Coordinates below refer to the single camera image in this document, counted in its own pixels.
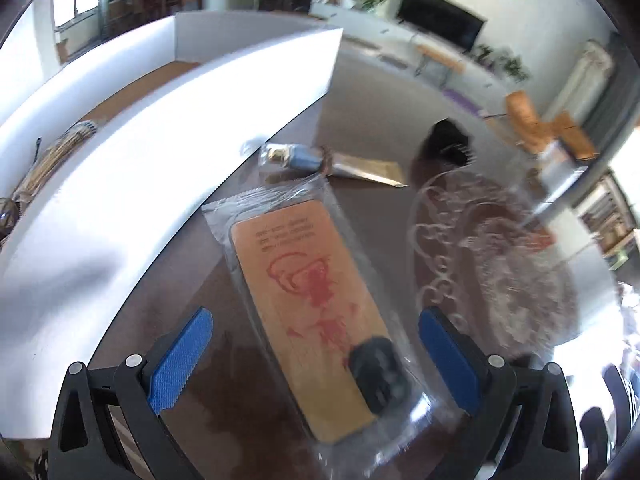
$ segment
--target plastic bag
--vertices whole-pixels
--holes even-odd
[[[335,229],[339,234],[339,237],[337,238],[342,241],[340,245],[347,249],[348,254],[350,254],[349,260],[352,264],[355,264],[357,275],[366,284],[365,290],[368,290],[370,297],[373,299],[374,307],[377,306],[378,308],[378,312],[375,313],[375,309],[370,307],[367,311],[367,316],[373,316],[377,319],[376,316],[379,314],[380,319],[382,319],[384,323],[382,331],[384,332],[384,329],[386,328],[386,331],[388,332],[388,339],[386,339],[386,337],[372,337],[364,342],[355,340],[354,346],[351,347],[350,352],[348,352],[348,354],[344,354],[343,369],[340,369],[338,365],[335,365],[333,368],[318,365],[318,356],[315,353],[305,354],[305,352],[308,352],[308,349],[304,347],[303,351],[296,356],[296,358],[302,362],[295,370],[292,371],[292,367],[288,364],[289,361],[283,361],[282,350],[278,347],[281,341],[276,339],[275,334],[280,334],[282,332],[281,327],[278,326],[277,329],[273,328],[274,322],[270,321],[271,317],[273,317],[271,316],[271,311],[258,310],[257,304],[264,303],[264,295],[261,294],[257,298],[252,297],[252,291],[254,294],[257,293],[255,273],[258,271],[251,270],[251,275],[249,275],[246,272],[243,272],[243,269],[245,271],[248,271],[250,267],[252,269],[263,269],[264,267],[255,267],[255,261],[256,259],[260,259],[261,252],[272,251],[270,254],[276,256],[273,260],[276,263],[266,268],[266,274],[269,274],[276,280],[279,280],[281,276],[287,277],[288,281],[285,280],[286,283],[281,283],[281,285],[284,286],[284,290],[290,289],[289,292],[299,296],[297,300],[299,303],[296,304],[296,307],[301,310],[304,309],[301,316],[319,316],[326,322],[332,322],[334,324],[336,322],[341,323],[342,320],[347,319],[350,315],[350,308],[340,301],[335,301],[337,296],[332,300],[327,300],[326,304],[324,304],[325,307],[328,309],[334,309],[334,311],[330,314],[318,314],[318,312],[322,311],[322,302],[325,301],[326,298],[330,297],[330,290],[332,287],[339,288],[340,285],[338,282],[340,282],[340,279],[344,278],[345,275],[344,270],[342,270],[341,273],[336,271],[335,275],[332,274],[332,270],[328,270],[328,264],[331,262],[331,259],[334,259],[334,263],[338,260],[338,256],[336,256],[338,253],[332,253],[327,249],[329,253],[328,255],[325,254],[321,258],[313,259],[306,253],[301,253],[296,249],[296,243],[298,243],[302,238],[312,236],[310,234],[311,230],[321,229],[319,227],[321,220],[316,216],[314,218],[305,219],[308,220],[306,226],[302,220],[292,220],[291,224],[294,225],[294,227],[291,229],[285,229],[288,234],[284,234],[284,232],[281,231],[280,233],[276,232],[276,234],[271,236],[268,233],[268,230],[257,232],[256,240],[258,240],[258,238],[260,238],[260,240],[255,243],[262,243],[262,249],[255,253],[257,255],[255,258],[246,258],[241,262],[242,256],[239,258],[239,252],[241,252],[240,245],[245,246],[247,238],[251,238],[254,235],[253,232],[251,232],[251,235],[248,235],[247,229],[244,228],[234,229],[234,226],[240,225],[241,222],[244,222],[244,225],[246,226],[247,222],[245,221],[256,219],[258,217],[264,219],[265,217],[263,215],[266,213],[282,211],[284,208],[288,208],[290,206],[308,203],[305,205],[305,207],[307,207],[313,201],[317,201],[312,204],[313,206],[319,206],[319,202],[323,206],[323,208],[321,207],[319,209],[324,209],[328,213],[332,225],[335,226]],[[226,261],[234,279],[234,283],[242,295],[244,304],[248,308],[252,323],[254,324],[254,329],[261,340],[263,349],[268,356],[268,361],[272,365],[271,368],[273,373],[276,375],[278,384],[283,388],[284,392],[288,391],[289,399],[297,404],[299,408],[298,411],[302,414],[304,422],[306,422],[306,424],[304,424],[305,432],[313,443],[312,445],[322,468],[332,479],[359,478],[362,476],[369,477],[375,468],[388,462],[397,453],[405,449],[416,435],[428,425],[431,420],[433,399],[431,399],[425,391],[424,380],[422,378],[420,367],[418,366],[417,360],[410,347],[400,320],[394,311],[393,303],[389,301],[389,298],[386,297],[382,290],[381,280],[376,277],[375,271],[372,269],[369,261],[360,249],[353,232],[337,205],[327,180],[322,176],[314,175],[304,180],[298,180],[280,186],[258,188],[231,198],[220,200],[219,202],[207,204],[202,207],[202,211],[214,236],[224,247]],[[238,239],[239,232],[241,232],[241,235],[243,236],[241,239]],[[290,261],[295,260],[297,265],[296,268],[302,269],[302,272],[295,271],[290,272],[289,274],[283,274],[283,272],[277,268],[274,270],[274,268],[281,263],[282,255]],[[270,290],[273,290],[275,286],[266,277],[266,274],[264,276],[259,276],[258,278],[268,283],[268,286],[272,287]],[[312,283],[310,279],[313,276],[316,278],[320,277],[326,286],[319,290],[316,289],[315,297],[313,294],[308,294],[304,297],[303,289],[305,286]],[[278,310],[280,308],[284,308],[282,307],[282,303],[275,301],[273,304],[270,303],[269,306],[274,310],[274,312],[277,311],[277,316],[275,316],[277,318],[277,322],[275,323],[282,322],[283,311]],[[360,330],[362,328],[361,319],[363,318],[358,318],[356,330]],[[298,344],[300,337],[302,337],[302,334],[299,332],[307,330],[309,327],[316,327],[317,325],[317,323],[312,323],[302,324],[299,326],[287,326],[287,337],[290,337],[290,339],[287,340],[287,344]],[[308,333],[310,334],[309,337],[315,339],[311,339],[311,342],[304,342],[300,344],[313,345],[317,342],[320,345],[320,343],[324,342],[333,345],[330,350],[337,351],[336,348],[339,349],[340,344],[343,342],[339,338],[337,340],[332,340],[330,333],[323,333],[320,331],[318,332],[318,338],[316,338],[316,332]],[[375,399],[371,399],[371,392],[366,390],[366,387],[363,386],[364,383],[362,382],[362,375],[358,375],[360,373],[357,371],[359,368],[357,368],[357,365],[354,365],[354,362],[357,360],[357,352],[362,348],[370,349],[371,344],[376,345],[380,343],[381,340],[382,343],[385,343],[385,339],[387,341],[386,344],[388,344],[389,340],[392,342],[395,355],[398,357],[396,364],[402,368],[401,375],[404,377],[401,384],[403,386],[407,386],[406,390],[399,396],[400,400],[398,400],[395,405],[382,409],[378,416],[373,415],[370,423],[364,424],[356,431],[346,434],[334,442],[328,442],[328,439],[326,438],[318,438],[318,428],[322,428],[323,430],[325,429],[324,426],[322,426],[323,421],[317,420],[316,413],[314,413],[315,418],[313,420],[311,419],[310,412],[313,411],[314,406],[311,405],[310,407],[309,402],[307,402],[308,399],[303,398],[303,396],[309,394],[309,392],[304,389],[301,390],[300,381],[303,381],[304,379],[298,380],[298,376],[296,376],[294,372],[303,375],[306,374],[306,377],[308,377],[308,371],[306,371],[305,366],[306,364],[314,364],[313,370],[311,371],[313,374],[313,378],[311,380],[320,381],[318,383],[319,387],[315,388],[318,390],[322,390],[322,387],[325,386],[323,381],[326,381],[326,384],[335,384],[335,382],[332,383],[331,381],[335,381],[336,377],[339,376],[341,380],[345,381],[344,384],[350,382],[351,386],[346,384],[344,390],[341,390],[340,388],[328,390],[325,395],[329,394],[338,396],[341,399],[347,399],[349,395],[353,394],[353,390],[355,390],[355,395],[362,395],[360,400],[367,397],[366,403],[371,409],[371,406],[375,405],[376,401]],[[305,355],[311,355],[311,357],[308,357],[309,361],[306,363],[304,362]],[[326,359],[331,359],[333,354],[326,355],[329,356],[326,357]],[[336,405],[340,405],[340,402],[332,402],[331,404],[333,407]]]

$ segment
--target purple object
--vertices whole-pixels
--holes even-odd
[[[482,110],[482,108],[479,107],[478,105],[476,105],[474,102],[471,102],[469,99],[464,97],[462,94],[459,94],[455,90],[451,90],[451,89],[443,90],[442,94],[445,97],[451,99],[453,102],[455,102],[455,104],[457,104],[460,107],[464,108],[470,114],[473,114],[476,117],[480,117],[480,110]]]

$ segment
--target packaged orange card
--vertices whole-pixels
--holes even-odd
[[[404,358],[399,367],[415,359],[399,348],[406,336],[394,313],[372,295],[373,272],[326,180],[257,189],[203,212],[334,478],[370,472],[406,446],[428,399],[416,369],[402,371],[406,391],[388,409],[354,377],[354,349],[387,342]]]

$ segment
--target flat screen tv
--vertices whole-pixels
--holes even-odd
[[[446,0],[402,0],[398,19],[470,51],[484,20]]]

